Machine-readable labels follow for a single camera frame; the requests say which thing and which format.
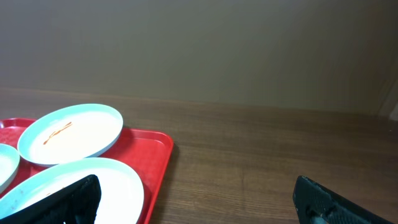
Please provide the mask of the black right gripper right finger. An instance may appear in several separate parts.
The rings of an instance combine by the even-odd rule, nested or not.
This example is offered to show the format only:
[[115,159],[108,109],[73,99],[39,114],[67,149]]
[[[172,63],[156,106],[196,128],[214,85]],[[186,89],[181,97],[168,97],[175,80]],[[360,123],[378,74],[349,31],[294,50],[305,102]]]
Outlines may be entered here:
[[302,175],[297,177],[293,202],[300,224],[391,224]]

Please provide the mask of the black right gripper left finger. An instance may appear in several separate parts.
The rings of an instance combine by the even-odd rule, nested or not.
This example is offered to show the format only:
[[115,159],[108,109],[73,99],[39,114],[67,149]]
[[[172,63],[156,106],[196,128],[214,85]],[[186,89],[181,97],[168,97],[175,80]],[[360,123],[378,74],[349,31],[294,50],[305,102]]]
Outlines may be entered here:
[[1,224],[94,224],[101,186],[91,174],[1,219]]

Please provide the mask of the light blue plate top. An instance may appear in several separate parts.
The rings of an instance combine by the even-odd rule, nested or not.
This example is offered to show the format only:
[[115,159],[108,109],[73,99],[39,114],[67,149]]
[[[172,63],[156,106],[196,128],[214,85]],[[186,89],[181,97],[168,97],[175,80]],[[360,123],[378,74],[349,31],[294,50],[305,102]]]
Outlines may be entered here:
[[23,159],[43,167],[98,157],[116,143],[123,125],[121,113],[111,106],[69,106],[29,125],[17,150]]

